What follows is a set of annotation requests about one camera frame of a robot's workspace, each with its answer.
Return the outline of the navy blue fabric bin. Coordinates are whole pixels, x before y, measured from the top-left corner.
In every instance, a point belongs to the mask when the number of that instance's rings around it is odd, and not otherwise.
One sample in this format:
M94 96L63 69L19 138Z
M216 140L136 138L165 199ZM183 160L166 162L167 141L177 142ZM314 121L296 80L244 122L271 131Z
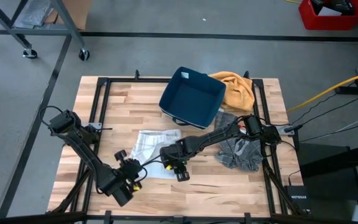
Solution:
M179 126L206 129L223 102L226 85L205 73L179 67L164 89L159 108Z

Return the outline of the black side desk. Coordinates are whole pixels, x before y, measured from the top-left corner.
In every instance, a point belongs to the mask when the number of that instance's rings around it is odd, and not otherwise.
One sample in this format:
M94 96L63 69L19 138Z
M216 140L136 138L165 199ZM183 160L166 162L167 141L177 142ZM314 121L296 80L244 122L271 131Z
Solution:
M358 147L301 143L297 156L311 198L358 203Z

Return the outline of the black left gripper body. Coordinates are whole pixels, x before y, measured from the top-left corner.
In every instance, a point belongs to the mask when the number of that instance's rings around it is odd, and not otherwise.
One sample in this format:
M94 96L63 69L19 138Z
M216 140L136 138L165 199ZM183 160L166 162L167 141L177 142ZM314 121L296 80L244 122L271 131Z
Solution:
M139 172L143 170L142 165L136 159L131 159L127 157L125 150L118 151L115 153L115 159L119 162L118 171L124 179L129 190L140 190L142 184L139 180Z

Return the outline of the brown cardboard box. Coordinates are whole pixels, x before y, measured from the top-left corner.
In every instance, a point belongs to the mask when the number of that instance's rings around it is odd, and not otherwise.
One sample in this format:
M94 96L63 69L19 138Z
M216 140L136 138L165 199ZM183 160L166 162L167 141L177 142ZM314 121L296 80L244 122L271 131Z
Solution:
M93 0L62 0L71 19L79 30L86 29L86 20Z

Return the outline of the grey checked towel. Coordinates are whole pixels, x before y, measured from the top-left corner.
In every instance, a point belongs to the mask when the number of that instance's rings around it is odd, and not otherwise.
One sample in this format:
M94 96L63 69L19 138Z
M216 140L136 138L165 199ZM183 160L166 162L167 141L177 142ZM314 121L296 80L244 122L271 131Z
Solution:
M229 169L239 168L246 172L257 172L262 163L260 141L230 138L218 143L221 148L215 158Z

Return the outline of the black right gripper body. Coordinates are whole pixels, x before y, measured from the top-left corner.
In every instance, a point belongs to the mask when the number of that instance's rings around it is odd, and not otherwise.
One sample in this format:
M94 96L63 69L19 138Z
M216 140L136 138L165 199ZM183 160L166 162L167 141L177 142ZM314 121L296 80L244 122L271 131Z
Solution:
M186 154L181 143L174 143L160 149L160 158L164 168L174 171L177 181L183 182L190 179L186 169Z

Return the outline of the white paper sheet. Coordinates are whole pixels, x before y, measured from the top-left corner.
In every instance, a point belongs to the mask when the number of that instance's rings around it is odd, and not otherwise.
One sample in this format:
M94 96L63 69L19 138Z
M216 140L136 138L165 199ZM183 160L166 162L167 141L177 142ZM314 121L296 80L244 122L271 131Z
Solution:
M341 15L342 15L342 12L335 11L328 7L322 7L318 12L318 16L341 16Z

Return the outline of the grey metal wheeled cart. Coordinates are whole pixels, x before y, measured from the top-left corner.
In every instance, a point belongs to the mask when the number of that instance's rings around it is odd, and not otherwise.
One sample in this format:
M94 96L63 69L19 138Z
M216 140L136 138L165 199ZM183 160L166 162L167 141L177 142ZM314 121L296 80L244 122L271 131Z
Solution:
M79 52L79 58L82 61L86 61L90 57L90 52L85 47L85 42L80 34L80 31L73 20L70 17L69 12L66 10L62 0L51 0L52 11L47 16L42 26L34 27L33 29L23 29L14 27L19 13L26 5L28 0L20 0L16 6L16 10L12 17L9 17L0 8L0 25L3 29L0 30L0 34L11 35L21 46L23 46L23 56L26 58L37 58L37 52L32 48L32 44L26 39L26 35L66 35L70 34L75 40L77 40L81 47Z

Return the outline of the grey wrapped package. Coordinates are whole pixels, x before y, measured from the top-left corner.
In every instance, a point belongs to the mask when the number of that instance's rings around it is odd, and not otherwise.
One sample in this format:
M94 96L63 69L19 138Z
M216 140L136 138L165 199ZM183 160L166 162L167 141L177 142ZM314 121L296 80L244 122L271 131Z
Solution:
M28 0L13 26L23 29L42 26L51 11L51 0Z

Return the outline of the black metal table frame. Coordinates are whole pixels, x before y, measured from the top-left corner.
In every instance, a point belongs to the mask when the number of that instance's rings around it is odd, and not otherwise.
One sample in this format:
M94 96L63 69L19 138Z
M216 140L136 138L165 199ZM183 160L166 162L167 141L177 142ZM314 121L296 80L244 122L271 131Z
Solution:
M103 125L96 151L105 163L116 166L114 154L130 151L141 130L176 128L158 107L167 83L165 77L81 79L74 109L83 122ZM188 162L188 181L146 176L143 188L123 207L97 194L94 184L86 180L70 209L81 213L74 224L117 224L119 220L299 223L301 217L282 197L289 177L296 185L302 184L298 158L293 136L282 139L277 147L266 147L267 163L257 172L228 169L215 159L219 146L207 147Z

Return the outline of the black device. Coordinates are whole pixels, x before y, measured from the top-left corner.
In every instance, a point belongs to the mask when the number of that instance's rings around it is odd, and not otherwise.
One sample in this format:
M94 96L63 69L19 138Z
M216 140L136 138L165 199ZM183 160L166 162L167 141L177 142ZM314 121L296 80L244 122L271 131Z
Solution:
M349 0L310 0L310 3L316 15L322 7L340 11L342 16L353 16L355 14L354 6Z

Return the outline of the black Netgear network switch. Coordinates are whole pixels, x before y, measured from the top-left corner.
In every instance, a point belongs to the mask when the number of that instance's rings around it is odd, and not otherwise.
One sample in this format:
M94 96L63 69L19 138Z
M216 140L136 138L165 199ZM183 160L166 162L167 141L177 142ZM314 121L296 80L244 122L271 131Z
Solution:
M311 202L308 196L308 191L302 185L288 185L285 186L292 202L298 206L303 212L311 215Z

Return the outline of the red plastic bin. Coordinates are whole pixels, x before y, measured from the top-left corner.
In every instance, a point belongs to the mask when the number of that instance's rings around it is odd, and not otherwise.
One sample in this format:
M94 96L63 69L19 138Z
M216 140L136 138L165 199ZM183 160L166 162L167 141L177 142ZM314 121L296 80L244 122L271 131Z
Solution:
M358 25L358 0L349 0L354 6L353 16L318 16L310 0L301 0L299 13L307 30L352 30Z

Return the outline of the white checked towel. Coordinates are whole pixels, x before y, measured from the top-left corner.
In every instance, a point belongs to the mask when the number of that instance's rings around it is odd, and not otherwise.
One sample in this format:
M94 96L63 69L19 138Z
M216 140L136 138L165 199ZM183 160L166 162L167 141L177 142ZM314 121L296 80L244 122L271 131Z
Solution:
M132 148L130 158L136 159L140 164L151 161L160 154L160 149L173 144L181 139L181 131L179 129L171 129L166 131L141 130L137 141ZM157 158L153 163L145 166L148 178L156 179L176 179L176 175L172 170L166 170L159 163L161 158Z

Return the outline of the orange yellow towel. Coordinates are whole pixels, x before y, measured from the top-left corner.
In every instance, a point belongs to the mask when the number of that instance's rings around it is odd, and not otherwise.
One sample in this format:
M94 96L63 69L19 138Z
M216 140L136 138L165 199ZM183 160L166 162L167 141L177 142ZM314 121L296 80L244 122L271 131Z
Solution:
M252 110L255 96L252 91L253 81L251 79L227 71L212 73L209 76L219 80L226 86L221 105L223 108L235 108L243 111Z

